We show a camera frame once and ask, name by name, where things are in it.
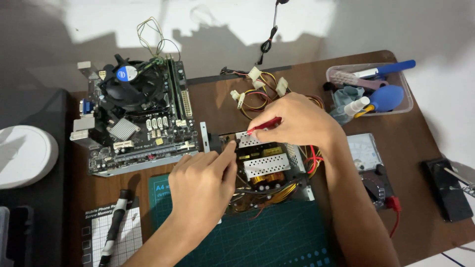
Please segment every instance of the wooden desk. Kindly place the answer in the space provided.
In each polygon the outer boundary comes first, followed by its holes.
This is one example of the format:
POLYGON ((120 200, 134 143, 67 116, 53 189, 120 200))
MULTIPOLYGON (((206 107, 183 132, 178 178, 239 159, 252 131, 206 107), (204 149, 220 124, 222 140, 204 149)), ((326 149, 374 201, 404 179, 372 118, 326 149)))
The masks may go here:
MULTIPOLYGON (((274 72, 274 75, 277 79, 284 76, 295 92, 322 96, 325 104, 329 106, 331 97, 322 90, 322 84, 326 81, 325 72, 329 67, 377 62, 396 62, 396 59, 389 51, 378 51, 299 64, 274 72)), ((245 129, 249 121, 236 109, 236 103, 229 92, 243 92, 248 86, 242 79, 189 86, 195 120, 205 121, 208 131, 214 133, 245 129)), ((84 95, 85 93, 75 94, 75 97, 79 100, 84 95)), ((403 266, 475 240, 472 220, 458 223, 445 223, 442 220, 422 177, 418 163, 441 157, 441 153, 416 102, 408 113, 362 117, 343 128, 347 135, 370 132, 376 139, 392 187, 403 208, 399 228, 393 237, 403 266)), ((79 266, 78 263, 81 262, 80 233, 83 211, 117 201, 122 188, 136 188, 136 195, 140 197, 143 240, 146 241, 152 234, 151 221, 147 214, 147 179, 172 170, 172 166, 167 165, 109 178, 87 176, 85 154, 84 149, 74 145, 70 237, 66 239, 67 251, 70 252, 67 266, 79 266)), ((390 230, 395 221, 395 213, 384 210, 379 214, 386 228, 390 230)))

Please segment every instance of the intel logo sticker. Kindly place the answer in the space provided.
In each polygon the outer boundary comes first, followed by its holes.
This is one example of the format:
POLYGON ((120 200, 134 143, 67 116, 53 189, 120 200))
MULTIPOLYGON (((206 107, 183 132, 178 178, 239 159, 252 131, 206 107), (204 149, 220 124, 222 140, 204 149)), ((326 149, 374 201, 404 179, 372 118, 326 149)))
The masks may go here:
POLYGON ((119 81, 130 82, 137 77, 137 69, 133 66, 124 66, 115 73, 115 76, 119 81))

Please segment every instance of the clear plastic box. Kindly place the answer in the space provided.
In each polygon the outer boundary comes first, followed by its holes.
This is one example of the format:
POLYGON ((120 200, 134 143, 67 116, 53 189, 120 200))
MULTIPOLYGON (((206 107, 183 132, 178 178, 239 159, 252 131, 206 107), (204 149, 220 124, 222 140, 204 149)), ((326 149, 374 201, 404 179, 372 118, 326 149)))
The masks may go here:
MULTIPOLYGON (((379 67, 383 65, 387 65, 390 63, 367 63, 367 64, 356 64, 356 65, 342 65, 342 66, 333 66, 329 68, 326 72, 327 82, 330 82, 330 77, 328 76, 331 70, 340 70, 344 72, 357 72, 362 71, 365 69, 370 69, 374 67, 379 67)), ((393 109, 391 112, 376 112, 376 113, 367 113, 363 116, 377 116, 377 115, 387 115, 387 114, 398 114, 411 111, 412 107, 414 106, 414 102, 412 101, 411 92, 409 90, 408 83, 402 71, 390 73, 387 75, 388 79, 387 82, 390 85, 401 86, 404 88, 404 98, 402 99, 401 104, 393 109)))

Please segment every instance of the red-handled tool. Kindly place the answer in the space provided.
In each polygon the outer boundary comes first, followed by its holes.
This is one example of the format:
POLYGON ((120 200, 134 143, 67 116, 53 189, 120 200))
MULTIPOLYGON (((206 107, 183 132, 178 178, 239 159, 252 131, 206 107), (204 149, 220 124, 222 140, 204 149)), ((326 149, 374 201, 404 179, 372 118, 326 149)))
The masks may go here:
POLYGON ((262 129, 267 128, 267 127, 275 126, 275 124, 280 124, 281 121, 282 121, 281 117, 275 117, 275 118, 273 118, 272 120, 270 120, 266 123, 263 123, 259 126, 256 126, 256 127, 252 128, 252 129, 249 129, 247 131, 247 134, 251 135, 254 130, 262 130, 262 129))

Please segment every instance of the green cutting mat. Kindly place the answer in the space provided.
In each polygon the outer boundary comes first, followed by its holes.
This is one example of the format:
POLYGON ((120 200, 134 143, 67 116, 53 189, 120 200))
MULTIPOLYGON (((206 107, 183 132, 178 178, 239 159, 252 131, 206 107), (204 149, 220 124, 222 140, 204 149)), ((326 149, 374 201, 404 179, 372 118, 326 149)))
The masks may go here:
MULTIPOLYGON (((168 175, 149 179, 154 230, 171 212, 168 175)), ((233 216, 225 215, 178 267, 330 267, 323 219, 315 201, 288 201, 233 216)))

